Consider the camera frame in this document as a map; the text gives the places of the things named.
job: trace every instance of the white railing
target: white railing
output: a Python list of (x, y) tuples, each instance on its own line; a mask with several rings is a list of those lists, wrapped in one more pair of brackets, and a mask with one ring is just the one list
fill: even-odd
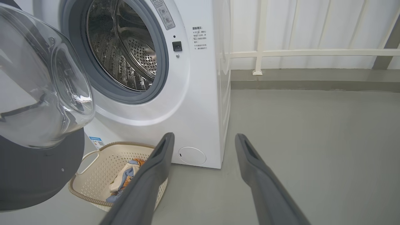
[[(365, 17), (365, 9), (368, 6), (369, 0), (364, 0), (361, 10), (358, 15), (357, 23), (352, 33), (352, 37), (346, 49), (321, 49), (321, 41), (324, 38), (326, 33), (326, 24), (330, 19), (330, 6), (331, 1), (329, 0), (328, 7), (326, 9), (324, 24), (322, 27), (322, 32), (319, 38), (317, 49), (292, 49), (293, 38), (295, 36), (295, 27), (298, 19), (298, 5), (301, 0), (296, 0), (296, 7), (293, 17), (292, 29), (289, 38), (289, 45), (287, 50), (267, 50), (264, 51), (264, 40), (266, 34), (266, 19), (267, 19), (267, 7), (268, 0), (260, 0), (260, 11), (258, 14), (257, 22), (259, 24), (257, 28), (257, 50), (249, 51), (249, 52), (232, 52), (231, 58), (247, 58), (247, 57), (255, 57), (256, 58), (256, 66), (253, 71), (253, 75), (262, 75), (261, 72), (261, 62), (263, 57), (272, 57), (272, 56), (400, 56), (400, 49), (384, 49), (386, 42), (389, 39), (390, 33), (393, 30), (393, 27), (397, 21), (397, 18), (400, 14), (400, 8), (397, 10), (396, 15), (393, 17), (392, 23), (382, 39), (379, 47), (377, 49), (353, 49), (354, 38), (357, 36), (360, 30), (360, 24)], [(233, 15), (233, 3), (230, 5), (231, 15)], [(233, 36), (233, 16), (231, 17), (231, 35)]]

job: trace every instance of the gray floor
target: gray floor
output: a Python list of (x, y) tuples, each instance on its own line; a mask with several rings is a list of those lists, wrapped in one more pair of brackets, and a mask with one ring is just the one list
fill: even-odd
[[(312, 224), (400, 224), (400, 94), (303, 90), (233, 90), (222, 169), (173, 165), (153, 224), (257, 224), (236, 133), (247, 135)], [(0, 223), (97, 224), (104, 215), (64, 188), (0, 213)]]

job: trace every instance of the front-load washing machine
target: front-load washing machine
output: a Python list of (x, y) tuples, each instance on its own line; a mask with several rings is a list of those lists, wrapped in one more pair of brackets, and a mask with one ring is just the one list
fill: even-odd
[(230, 111), (229, 0), (16, 0), (73, 44), (93, 87), (84, 128), (100, 148), (155, 145), (172, 162), (221, 168)]

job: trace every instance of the warning label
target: warning label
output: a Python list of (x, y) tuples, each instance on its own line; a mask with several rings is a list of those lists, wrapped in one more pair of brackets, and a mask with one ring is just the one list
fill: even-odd
[(96, 146), (97, 149), (100, 149), (104, 146), (103, 141), (98, 137), (89, 137), (92, 143)]
[(163, 0), (152, 0), (153, 6), (157, 9), (158, 14), (162, 18), (162, 22), (164, 23), (165, 29), (169, 30), (175, 27), (174, 20), (170, 12), (168, 11), (167, 6), (165, 5)]
[(207, 49), (207, 32), (200, 26), (192, 27), (195, 50)]

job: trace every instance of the laundry basket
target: laundry basket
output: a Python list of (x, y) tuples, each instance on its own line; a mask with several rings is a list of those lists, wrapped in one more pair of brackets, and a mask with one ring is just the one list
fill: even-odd
[[(108, 186), (122, 170), (125, 164), (132, 159), (147, 160), (155, 146), (134, 142), (113, 142), (99, 150), (83, 156), (82, 161), (92, 154), (97, 154), (93, 162), (81, 173), (76, 173), (69, 183), (70, 192), (94, 206), (109, 211), (113, 203), (106, 202), (111, 193)], [(167, 186), (166, 179), (158, 189), (156, 206), (161, 200)]]

